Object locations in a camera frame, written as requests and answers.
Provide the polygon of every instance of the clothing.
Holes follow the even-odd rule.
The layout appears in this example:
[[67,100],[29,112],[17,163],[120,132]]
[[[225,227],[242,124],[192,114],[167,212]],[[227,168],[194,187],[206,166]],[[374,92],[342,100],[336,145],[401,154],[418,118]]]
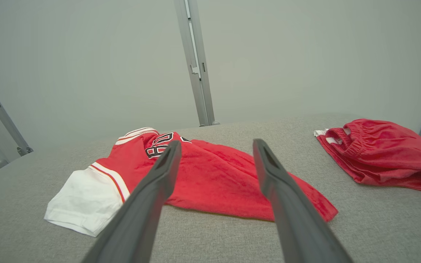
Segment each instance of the clothing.
[[421,191],[421,137],[398,124],[358,119],[316,130],[323,148],[357,183]]
[[[271,204],[259,190],[252,156],[224,145],[189,141],[178,133],[159,135],[153,128],[127,133],[117,140],[109,157],[72,173],[48,204],[45,219],[97,236],[172,140],[181,142],[182,158],[174,192],[166,204],[274,221]],[[337,214],[321,193],[291,176],[324,220]]]

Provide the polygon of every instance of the red fabric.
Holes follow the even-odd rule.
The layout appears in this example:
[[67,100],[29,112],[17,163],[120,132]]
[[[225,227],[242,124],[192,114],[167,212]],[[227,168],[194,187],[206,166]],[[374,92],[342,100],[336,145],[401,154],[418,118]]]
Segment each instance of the red fabric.
[[[128,136],[132,138],[137,135],[133,133]],[[117,172],[129,192],[132,192],[157,160],[157,156],[151,155],[163,152],[170,140],[182,143],[182,159],[175,189],[167,204],[209,213],[274,221],[271,204],[259,190],[253,157],[234,148],[201,140],[187,141],[178,133],[159,136],[149,132],[115,145],[110,156],[97,160],[97,163]],[[329,200],[308,183],[289,175],[295,179],[324,220],[334,218],[338,212]]]
[[[323,148],[357,183],[421,191],[421,137],[398,124],[358,119],[318,136]],[[328,143],[326,138],[341,140]]]

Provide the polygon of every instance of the white partition panel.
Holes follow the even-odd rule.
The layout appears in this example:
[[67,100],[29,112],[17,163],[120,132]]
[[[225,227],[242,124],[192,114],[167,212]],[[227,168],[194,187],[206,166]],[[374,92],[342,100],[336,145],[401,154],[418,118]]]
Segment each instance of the white partition panel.
[[197,3],[215,120],[349,112],[418,132],[421,1]]
[[171,0],[0,0],[0,101],[35,150],[199,126]]

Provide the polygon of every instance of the shirt sleeve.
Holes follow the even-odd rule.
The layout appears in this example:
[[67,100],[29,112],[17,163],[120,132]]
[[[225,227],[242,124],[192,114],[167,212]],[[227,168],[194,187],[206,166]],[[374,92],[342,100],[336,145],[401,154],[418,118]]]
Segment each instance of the shirt sleeve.
[[114,182],[92,168],[74,171],[48,203],[45,220],[96,237],[122,205]]

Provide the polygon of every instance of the gray fabric surface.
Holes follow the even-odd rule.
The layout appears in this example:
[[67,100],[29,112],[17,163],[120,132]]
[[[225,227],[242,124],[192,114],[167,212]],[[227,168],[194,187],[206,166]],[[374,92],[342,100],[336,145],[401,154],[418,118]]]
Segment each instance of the gray fabric surface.
[[[178,130],[252,153],[264,139],[282,165],[339,210],[329,226],[356,262],[421,262],[421,192],[358,185],[313,136],[354,115],[321,114],[266,123]],[[95,242],[43,220],[70,173],[110,152],[117,138],[34,152],[0,170],[0,262],[79,262]],[[283,262],[276,225],[164,206],[151,262]]]

